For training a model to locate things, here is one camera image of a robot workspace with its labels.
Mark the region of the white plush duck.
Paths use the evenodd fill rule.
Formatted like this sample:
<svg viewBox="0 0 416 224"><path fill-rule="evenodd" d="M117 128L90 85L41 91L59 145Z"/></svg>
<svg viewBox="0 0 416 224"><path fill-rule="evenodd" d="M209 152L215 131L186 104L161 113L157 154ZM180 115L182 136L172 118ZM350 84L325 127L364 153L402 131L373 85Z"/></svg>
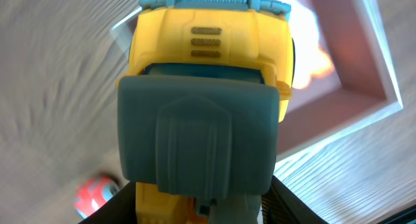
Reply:
<svg viewBox="0 0 416 224"><path fill-rule="evenodd" d="M329 89L339 85L339 78L311 0L278 0L291 5L289 26L295 44L296 65L292 87Z"/></svg>

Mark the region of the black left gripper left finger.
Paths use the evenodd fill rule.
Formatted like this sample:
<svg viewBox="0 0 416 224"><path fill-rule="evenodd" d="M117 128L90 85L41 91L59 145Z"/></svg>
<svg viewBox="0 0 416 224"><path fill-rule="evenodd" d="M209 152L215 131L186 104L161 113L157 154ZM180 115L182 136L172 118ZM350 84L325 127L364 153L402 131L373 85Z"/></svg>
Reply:
<svg viewBox="0 0 416 224"><path fill-rule="evenodd" d="M137 224L135 212L135 183L127 183L98 211L79 224Z"/></svg>

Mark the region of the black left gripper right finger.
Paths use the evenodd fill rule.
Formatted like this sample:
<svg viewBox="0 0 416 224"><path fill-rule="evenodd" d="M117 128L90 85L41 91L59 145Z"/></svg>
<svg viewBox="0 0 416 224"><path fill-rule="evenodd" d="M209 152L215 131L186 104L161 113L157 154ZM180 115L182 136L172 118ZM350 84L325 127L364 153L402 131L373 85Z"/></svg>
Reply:
<svg viewBox="0 0 416 224"><path fill-rule="evenodd" d="M261 213L262 224L328 224L275 176L261 196Z"/></svg>

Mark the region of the yellow toy bulldozer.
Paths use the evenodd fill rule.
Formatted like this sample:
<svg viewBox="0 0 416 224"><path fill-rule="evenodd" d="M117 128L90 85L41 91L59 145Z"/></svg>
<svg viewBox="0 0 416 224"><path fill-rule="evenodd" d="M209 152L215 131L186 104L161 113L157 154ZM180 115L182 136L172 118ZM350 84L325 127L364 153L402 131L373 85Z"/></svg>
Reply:
<svg viewBox="0 0 416 224"><path fill-rule="evenodd" d="M292 96L291 6L140 0L118 81L139 223L256 223Z"/></svg>

